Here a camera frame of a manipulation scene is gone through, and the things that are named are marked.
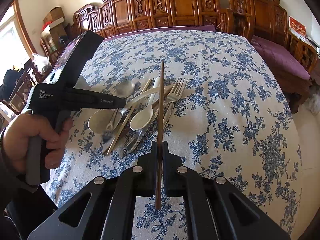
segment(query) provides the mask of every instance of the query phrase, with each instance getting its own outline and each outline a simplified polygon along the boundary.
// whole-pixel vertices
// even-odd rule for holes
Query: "floor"
[[[300,137],[303,190],[298,221],[291,234],[297,240],[320,206],[320,114],[314,116],[304,105],[293,115]]]

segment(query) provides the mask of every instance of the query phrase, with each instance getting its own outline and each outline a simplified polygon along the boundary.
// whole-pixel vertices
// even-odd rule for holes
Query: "table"
[[[205,31],[118,38],[99,46],[82,75],[92,90],[110,94],[121,81],[132,80],[136,96],[149,78],[159,76],[162,59],[165,85],[189,78],[164,128],[169,151],[201,176],[224,175],[290,234],[302,193],[299,137],[279,85],[245,38]],[[142,101],[134,114],[146,106]],[[133,131],[103,157],[106,145],[88,128],[94,112],[75,114],[62,164],[43,185],[59,207],[94,177],[113,178],[134,165],[156,138],[154,122],[132,154],[122,146]],[[132,239],[185,239],[182,198],[162,192],[162,210],[154,204],[154,198],[137,199]]]

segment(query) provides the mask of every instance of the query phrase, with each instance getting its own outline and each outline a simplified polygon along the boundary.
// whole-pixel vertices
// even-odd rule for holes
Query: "metal screw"
[[[186,173],[188,171],[188,169],[185,166],[180,166],[177,168],[177,171],[180,173]]]
[[[132,171],[133,172],[136,172],[136,173],[139,173],[139,172],[141,172],[143,169],[142,169],[142,167],[141,166],[134,166],[133,168],[132,168]]]
[[[104,177],[96,177],[93,182],[97,185],[102,184],[104,183]]]
[[[216,177],[216,183],[225,184],[226,179],[224,177]]]

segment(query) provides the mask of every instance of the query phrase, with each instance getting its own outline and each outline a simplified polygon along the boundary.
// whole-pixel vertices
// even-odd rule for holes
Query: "white plastic fork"
[[[174,84],[174,86],[172,87],[170,93],[167,96],[167,100],[164,102],[164,107],[167,106],[168,104],[172,103],[172,102],[177,102],[181,97],[182,94],[186,88],[188,79],[183,79],[183,82],[181,83],[182,79],[178,78],[177,82]],[[135,136],[133,136],[130,141],[128,141],[124,147],[123,150],[126,153],[131,153],[134,151],[134,149],[137,147],[137,145],[140,143],[140,141],[142,140],[143,136],[145,135],[145,133],[147,132],[147,130],[149,129],[150,125],[152,124],[152,122],[154,121],[154,119],[157,118],[159,114],[158,109],[154,112],[149,124],[139,130]]]

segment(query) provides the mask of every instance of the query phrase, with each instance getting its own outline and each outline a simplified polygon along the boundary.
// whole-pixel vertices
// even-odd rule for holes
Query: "device screen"
[[[72,42],[70,42],[66,48],[64,49],[63,53],[61,54],[61,56],[59,57],[59,59],[57,60],[56,64],[54,65],[54,68],[52,71],[55,71],[56,69],[62,67],[63,65],[65,65],[70,57],[70,55],[73,52],[73,49],[75,48],[75,46],[78,44],[79,40],[81,40],[82,35],[79,36],[78,38],[76,38],[75,40],[73,40]]]

